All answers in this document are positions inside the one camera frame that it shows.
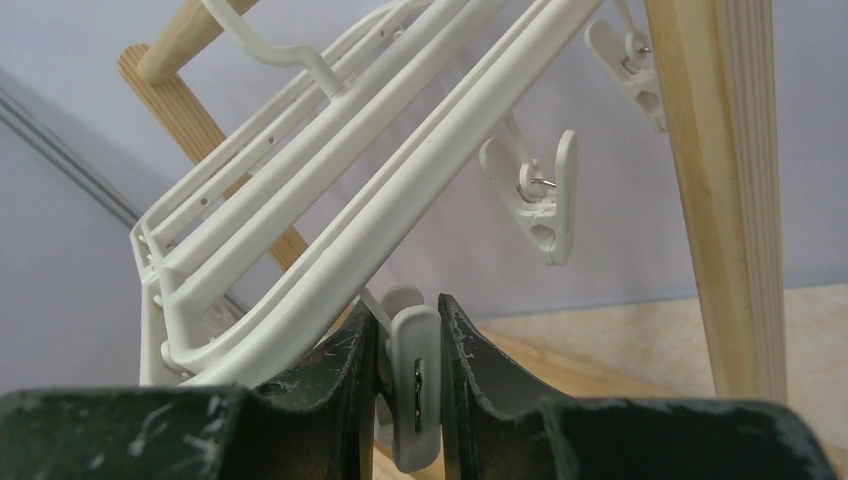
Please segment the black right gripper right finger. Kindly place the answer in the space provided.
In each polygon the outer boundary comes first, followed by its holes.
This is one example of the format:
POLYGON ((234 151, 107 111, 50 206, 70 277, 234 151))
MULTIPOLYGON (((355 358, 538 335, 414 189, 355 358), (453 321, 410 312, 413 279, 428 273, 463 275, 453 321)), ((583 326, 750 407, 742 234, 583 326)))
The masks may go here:
POLYGON ((450 479, 832 479, 811 429, 761 401, 575 398, 438 300, 450 479))

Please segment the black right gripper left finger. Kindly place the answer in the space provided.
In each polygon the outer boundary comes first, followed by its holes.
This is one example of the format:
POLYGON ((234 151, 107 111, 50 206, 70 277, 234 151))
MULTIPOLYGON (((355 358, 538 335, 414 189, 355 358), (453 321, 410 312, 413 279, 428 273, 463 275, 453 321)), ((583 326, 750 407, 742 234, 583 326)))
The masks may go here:
POLYGON ((5 479, 366 479, 377 324, 367 308, 286 371, 237 385, 20 390, 5 479))

